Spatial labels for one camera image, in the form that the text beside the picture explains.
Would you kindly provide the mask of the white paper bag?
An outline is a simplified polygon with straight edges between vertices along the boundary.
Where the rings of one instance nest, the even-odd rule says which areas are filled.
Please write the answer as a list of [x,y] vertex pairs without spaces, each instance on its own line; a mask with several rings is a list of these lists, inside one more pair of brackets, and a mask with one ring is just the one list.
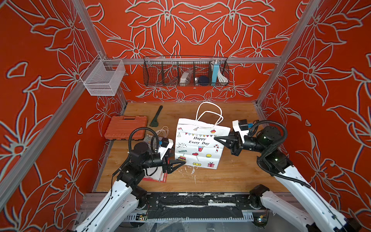
[[[200,113],[201,103],[197,109],[195,119],[179,119],[176,127],[175,159],[185,161],[188,166],[206,169],[217,169],[222,157],[224,145],[216,141],[215,137],[228,136],[231,129],[220,126],[224,120],[222,109],[215,103],[219,111],[206,110]],[[204,115],[218,116],[211,124],[201,121]]]

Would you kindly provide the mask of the red RICH paper bag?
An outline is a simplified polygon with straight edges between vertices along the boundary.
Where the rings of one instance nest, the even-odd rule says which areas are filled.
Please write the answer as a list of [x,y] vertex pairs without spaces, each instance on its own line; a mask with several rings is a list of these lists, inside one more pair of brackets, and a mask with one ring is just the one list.
[[144,177],[143,181],[151,181],[151,182],[159,182],[162,183],[162,178],[160,180],[149,178],[149,177]]

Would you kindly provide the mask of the red paper bag blue panel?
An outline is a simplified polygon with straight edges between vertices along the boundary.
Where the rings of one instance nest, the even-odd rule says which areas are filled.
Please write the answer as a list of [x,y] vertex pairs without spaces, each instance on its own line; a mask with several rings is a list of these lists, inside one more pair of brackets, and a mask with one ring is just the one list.
[[162,182],[163,183],[166,183],[167,177],[168,177],[168,174],[167,173],[163,173],[163,175],[162,175]]

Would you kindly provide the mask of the floral patterned paper bag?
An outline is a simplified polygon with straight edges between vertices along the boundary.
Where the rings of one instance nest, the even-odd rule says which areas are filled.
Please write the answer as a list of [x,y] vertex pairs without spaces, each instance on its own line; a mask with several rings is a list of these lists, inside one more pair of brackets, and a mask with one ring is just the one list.
[[[169,128],[167,126],[163,126],[160,130],[156,131],[157,135],[159,135],[159,138],[162,139],[161,135],[167,137],[169,135]],[[153,135],[147,134],[145,136],[144,141],[150,146],[151,141],[153,141],[154,146],[156,145],[155,138]],[[145,177],[153,178],[160,180],[162,178],[162,171],[160,168],[149,168],[145,169]]]

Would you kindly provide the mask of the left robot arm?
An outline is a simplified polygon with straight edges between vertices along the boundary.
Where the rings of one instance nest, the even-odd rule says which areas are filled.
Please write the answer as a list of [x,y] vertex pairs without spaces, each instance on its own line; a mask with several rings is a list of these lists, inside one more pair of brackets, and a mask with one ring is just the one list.
[[[153,134],[151,144],[139,142],[132,145],[134,135],[139,131]],[[147,191],[139,183],[150,168],[171,174],[185,164],[182,160],[170,160],[174,142],[159,138],[148,127],[135,129],[128,138],[128,157],[113,173],[111,189],[93,212],[76,228],[76,232],[113,232],[135,209],[147,203]]]

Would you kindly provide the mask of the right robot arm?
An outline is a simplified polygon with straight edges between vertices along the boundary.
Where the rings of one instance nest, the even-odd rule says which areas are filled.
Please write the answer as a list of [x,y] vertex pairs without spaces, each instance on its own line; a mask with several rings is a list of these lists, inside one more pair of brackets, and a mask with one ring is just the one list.
[[260,153],[257,165],[283,184],[301,204],[303,210],[287,203],[268,187],[260,184],[249,192],[248,202],[253,209],[269,209],[301,232],[359,232],[361,225],[332,207],[303,178],[292,161],[278,148],[288,137],[280,123],[263,120],[250,125],[246,120],[233,121],[228,136],[214,139],[238,156],[243,150]]

